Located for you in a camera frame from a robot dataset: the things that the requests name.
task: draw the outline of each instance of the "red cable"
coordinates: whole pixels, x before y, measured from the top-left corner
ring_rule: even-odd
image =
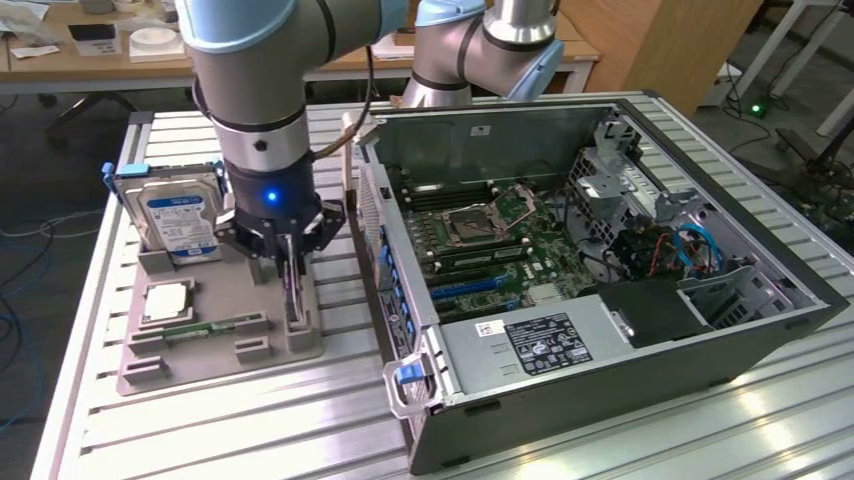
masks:
[[[656,267],[658,263],[658,252],[662,249],[662,241],[665,240],[665,237],[668,237],[668,235],[670,234],[662,233],[662,235],[658,237],[658,242],[656,242],[656,253],[653,254],[653,265],[650,266],[650,273],[648,274],[648,277],[652,277],[653,274],[656,273]]]

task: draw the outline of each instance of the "wooden cabinet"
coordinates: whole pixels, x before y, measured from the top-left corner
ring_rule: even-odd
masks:
[[[762,0],[564,0],[602,52],[588,92],[656,90],[692,115]]]

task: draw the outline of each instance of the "open computer chassis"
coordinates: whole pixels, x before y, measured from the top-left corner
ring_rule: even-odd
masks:
[[[370,123],[350,222],[414,474],[729,382],[848,305],[629,102]]]

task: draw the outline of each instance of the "power supply label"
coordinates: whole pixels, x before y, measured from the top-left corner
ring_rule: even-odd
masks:
[[[505,325],[505,330],[529,375],[593,361],[590,350],[566,313]]]
[[[193,257],[217,250],[214,226],[202,216],[205,209],[205,199],[199,195],[149,201],[163,245],[174,255]]]

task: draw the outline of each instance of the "metal workbench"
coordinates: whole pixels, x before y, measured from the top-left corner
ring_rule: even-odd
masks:
[[[830,284],[854,296],[854,261],[838,246],[664,101],[625,97]],[[359,108],[309,109],[315,149],[339,135],[343,112]],[[684,183],[652,145],[646,149],[644,162],[665,184]],[[158,114],[154,122],[129,128],[122,162],[171,165],[217,156],[214,129],[195,112]],[[342,197],[339,160],[317,164],[326,198]],[[313,263],[327,345],[321,358],[121,397],[117,369],[138,241],[111,199],[34,478],[409,478],[350,235],[342,234]],[[421,478],[848,476],[853,372],[849,309],[730,384]]]

